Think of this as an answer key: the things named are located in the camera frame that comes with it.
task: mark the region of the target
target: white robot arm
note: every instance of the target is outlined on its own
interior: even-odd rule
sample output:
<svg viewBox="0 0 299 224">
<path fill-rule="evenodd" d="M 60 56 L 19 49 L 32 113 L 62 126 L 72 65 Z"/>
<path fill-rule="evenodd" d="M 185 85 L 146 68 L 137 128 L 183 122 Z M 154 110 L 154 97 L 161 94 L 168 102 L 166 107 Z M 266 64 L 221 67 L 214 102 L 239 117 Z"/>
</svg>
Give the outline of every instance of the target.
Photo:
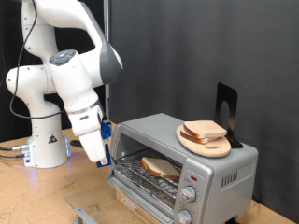
<svg viewBox="0 0 299 224">
<path fill-rule="evenodd" d="M 93 87 L 115 82 L 122 70 L 121 58 L 106 41 L 103 32 L 84 3 L 76 0 L 38 0 L 37 11 L 46 23 L 56 27 L 85 30 L 94 50 L 78 55 L 65 50 L 49 59 L 50 74 L 64 109 L 91 161 L 107 164 L 101 120 L 104 111 Z"/>
<path fill-rule="evenodd" d="M 26 36 L 28 29 L 25 27 L 34 23 L 34 8 L 32 0 L 22 1 L 23 35 Z M 25 47 L 30 53 L 42 59 L 46 73 L 51 77 L 51 81 L 47 81 L 47 89 L 43 87 L 41 92 L 57 91 L 64 101 L 73 132 L 79 137 L 90 160 L 100 161 L 104 165 L 107 159 L 100 126 L 104 111 L 93 88 L 113 83 L 118 79 L 122 70 L 121 58 L 106 41 L 91 11 L 84 3 L 77 0 L 35 0 L 35 2 L 38 28 L 34 29 Z M 90 36 L 95 48 L 83 54 L 78 54 L 75 50 L 57 53 L 51 26 L 83 29 Z M 49 27 L 47 28 L 49 30 L 45 32 L 43 27 Z M 14 78 L 15 69 L 7 76 L 7 86 L 11 92 L 14 92 Z M 38 103 L 44 104 L 43 101 L 40 99 Z M 37 106 L 29 108 L 31 114 L 35 113 L 35 108 Z"/>
</svg>

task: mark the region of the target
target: round wooden board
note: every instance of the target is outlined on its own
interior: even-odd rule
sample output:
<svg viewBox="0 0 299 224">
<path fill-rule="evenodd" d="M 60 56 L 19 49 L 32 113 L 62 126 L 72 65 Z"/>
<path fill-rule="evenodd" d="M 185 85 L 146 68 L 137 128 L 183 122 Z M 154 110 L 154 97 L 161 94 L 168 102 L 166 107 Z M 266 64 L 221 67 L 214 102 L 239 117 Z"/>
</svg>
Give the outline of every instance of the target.
<svg viewBox="0 0 299 224">
<path fill-rule="evenodd" d="M 206 144 L 194 143 L 182 136 L 180 136 L 180 130 L 184 129 L 183 125 L 177 128 L 177 138 L 179 142 L 185 146 L 188 150 L 205 157 L 224 157 L 231 151 L 231 144 L 225 137 L 220 137 L 216 140 L 208 142 Z"/>
</svg>

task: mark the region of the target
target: toaster oven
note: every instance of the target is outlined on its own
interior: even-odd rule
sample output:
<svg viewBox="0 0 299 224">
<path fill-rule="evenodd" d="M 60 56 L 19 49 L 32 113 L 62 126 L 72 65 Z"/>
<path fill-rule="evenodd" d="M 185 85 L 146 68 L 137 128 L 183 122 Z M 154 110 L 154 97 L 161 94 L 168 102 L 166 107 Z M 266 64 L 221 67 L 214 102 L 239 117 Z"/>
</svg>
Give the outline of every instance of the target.
<svg viewBox="0 0 299 224">
<path fill-rule="evenodd" d="M 176 137 L 183 122 L 158 114 L 117 125 L 108 181 L 161 223 L 222 224 L 242 217 L 251 203 L 257 150 L 243 144 L 222 158 L 194 154 Z M 142 157 L 170 161 L 180 179 L 150 175 Z"/>
</svg>

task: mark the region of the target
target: wooden platform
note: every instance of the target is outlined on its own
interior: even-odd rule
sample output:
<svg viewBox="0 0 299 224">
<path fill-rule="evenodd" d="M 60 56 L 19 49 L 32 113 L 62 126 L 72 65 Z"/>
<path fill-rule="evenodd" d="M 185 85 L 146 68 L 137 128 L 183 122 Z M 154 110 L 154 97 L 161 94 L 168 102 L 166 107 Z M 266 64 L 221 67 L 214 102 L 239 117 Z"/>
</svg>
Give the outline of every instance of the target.
<svg viewBox="0 0 299 224">
<path fill-rule="evenodd" d="M 77 139 L 71 130 L 64 130 L 63 135 L 68 137 L 68 141 Z M 0 147 L 25 144 L 26 140 L 23 138 L 0 143 Z M 0 159 L 0 224 L 73 223 L 76 213 L 64 197 L 99 185 L 107 179 L 108 168 L 96 168 L 81 148 L 71 147 L 70 150 L 71 158 L 52 169 L 26 168 L 22 159 Z M 97 208 L 101 209 L 101 206 L 101 202 L 98 202 Z M 294 224 L 256 202 L 252 202 L 244 217 L 238 221 L 242 224 Z M 122 223 L 121 218 L 114 223 Z M 127 223 L 143 221 L 132 218 Z"/>
</svg>

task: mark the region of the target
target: bread slice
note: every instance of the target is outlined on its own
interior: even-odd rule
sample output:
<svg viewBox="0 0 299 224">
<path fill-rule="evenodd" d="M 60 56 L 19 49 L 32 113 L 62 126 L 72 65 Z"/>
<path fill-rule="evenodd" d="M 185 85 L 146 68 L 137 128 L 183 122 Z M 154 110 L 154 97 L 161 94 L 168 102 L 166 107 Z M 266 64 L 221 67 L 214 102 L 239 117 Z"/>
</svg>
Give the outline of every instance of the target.
<svg viewBox="0 0 299 224">
<path fill-rule="evenodd" d="M 167 160 L 143 157 L 141 166 L 151 175 L 168 179 L 180 178 L 180 172 Z"/>
<path fill-rule="evenodd" d="M 226 130 L 212 120 L 197 120 L 184 122 L 184 130 L 196 138 L 223 137 Z"/>
<path fill-rule="evenodd" d="M 196 137 L 193 137 L 191 135 L 189 135 L 185 130 L 184 130 L 184 127 L 183 125 L 180 125 L 178 127 L 179 131 L 180 131 L 180 136 L 182 136 L 183 138 L 186 138 L 190 141 L 193 141 L 194 143 L 200 143 L 200 144 L 206 144 L 210 141 L 213 141 L 215 139 L 217 139 L 218 137 L 209 137 L 209 138 L 196 138 Z"/>
</svg>

